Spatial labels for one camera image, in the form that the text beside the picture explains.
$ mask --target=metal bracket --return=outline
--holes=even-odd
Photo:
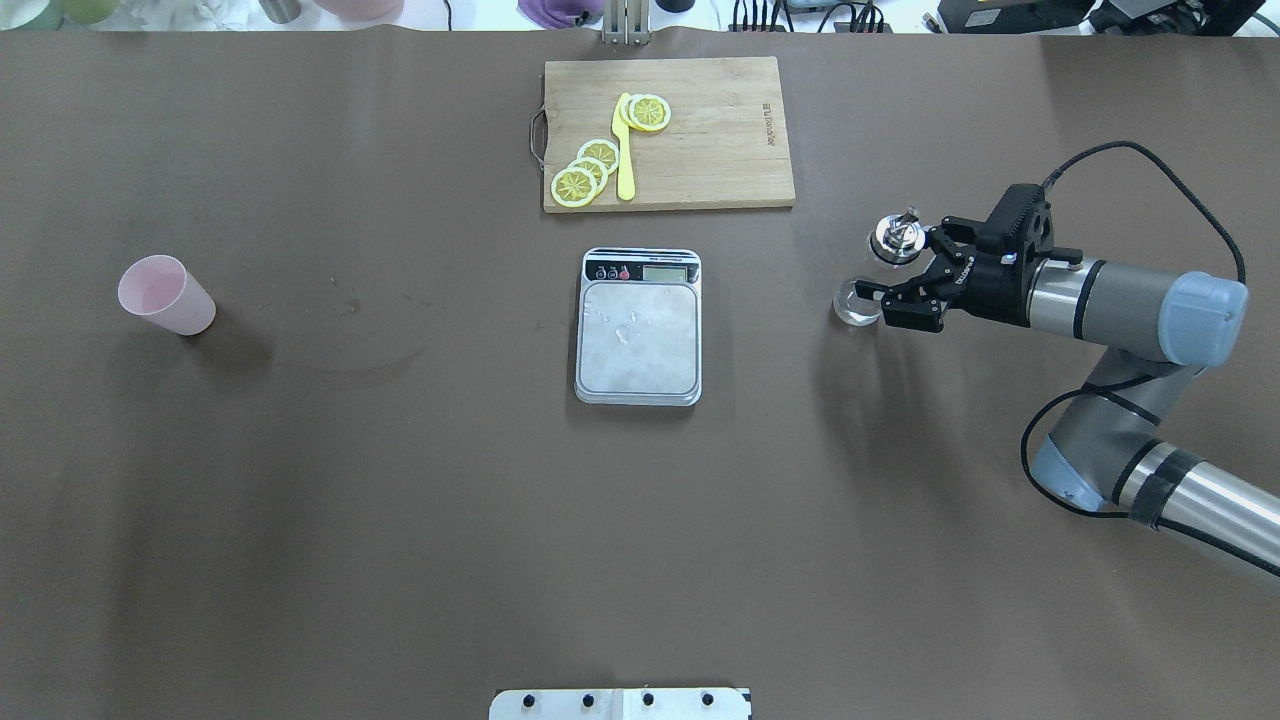
[[[746,688],[504,691],[489,720],[750,720]]]
[[[605,45],[649,45],[650,0],[604,0],[600,38]]]

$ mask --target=yellow knife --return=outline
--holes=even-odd
[[[618,104],[613,106],[613,135],[618,136],[618,200],[631,200],[636,196],[636,177],[631,172],[631,126],[622,119],[628,100],[631,94],[623,92],[618,97]]]

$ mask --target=pink plastic cup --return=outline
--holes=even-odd
[[[168,255],[151,255],[129,265],[115,295],[129,313],[178,334],[202,332],[216,313],[205,288]]]

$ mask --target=electronic device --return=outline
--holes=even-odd
[[[703,393],[703,261],[690,250],[595,247],[579,277],[582,402],[689,406]]]
[[[1089,13],[1106,35],[1235,35],[1262,0],[1105,0]]]
[[[1074,27],[1093,0],[940,0],[938,17],[950,33],[1016,35]]]

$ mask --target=metal lid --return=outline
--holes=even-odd
[[[915,208],[899,215],[884,215],[868,237],[872,251],[890,265],[905,265],[924,250],[925,234]]]

